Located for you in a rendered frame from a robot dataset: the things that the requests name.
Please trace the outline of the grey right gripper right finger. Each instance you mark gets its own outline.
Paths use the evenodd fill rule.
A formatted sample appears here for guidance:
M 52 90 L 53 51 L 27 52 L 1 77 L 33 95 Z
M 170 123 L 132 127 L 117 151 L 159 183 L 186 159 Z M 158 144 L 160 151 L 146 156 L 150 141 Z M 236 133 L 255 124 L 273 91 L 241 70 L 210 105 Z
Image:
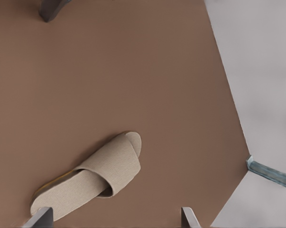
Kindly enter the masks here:
M 194 211 L 190 207 L 181 207 L 181 228 L 201 228 Z

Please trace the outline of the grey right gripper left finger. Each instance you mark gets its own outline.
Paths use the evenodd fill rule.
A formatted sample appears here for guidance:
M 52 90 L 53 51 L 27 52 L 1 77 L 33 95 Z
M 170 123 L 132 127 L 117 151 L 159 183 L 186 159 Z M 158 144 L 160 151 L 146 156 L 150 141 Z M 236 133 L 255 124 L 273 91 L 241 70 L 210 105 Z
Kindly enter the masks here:
M 22 228 L 53 228 L 54 213 L 51 207 L 40 208 Z

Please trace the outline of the beige open-toe slipper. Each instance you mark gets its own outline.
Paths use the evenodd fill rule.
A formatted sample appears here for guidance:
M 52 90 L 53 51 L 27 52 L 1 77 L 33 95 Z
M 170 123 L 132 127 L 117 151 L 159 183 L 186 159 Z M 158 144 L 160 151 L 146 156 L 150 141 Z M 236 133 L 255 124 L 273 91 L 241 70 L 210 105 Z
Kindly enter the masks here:
M 115 196 L 139 173 L 141 148 L 139 133 L 118 134 L 74 169 L 40 187 L 30 203 L 31 215 L 50 207 L 57 221 L 94 198 Z

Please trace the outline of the silver frame post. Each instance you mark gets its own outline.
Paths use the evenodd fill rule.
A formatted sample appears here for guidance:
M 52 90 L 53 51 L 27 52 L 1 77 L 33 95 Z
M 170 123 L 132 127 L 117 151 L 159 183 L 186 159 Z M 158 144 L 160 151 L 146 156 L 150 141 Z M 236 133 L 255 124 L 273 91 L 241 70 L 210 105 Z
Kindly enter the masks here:
M 246 165 L 250 172 L 253 172 L 286 188 L 286 173 L 255 161 L 252 155 L 249 155 L 249 157 L 246 159 Z

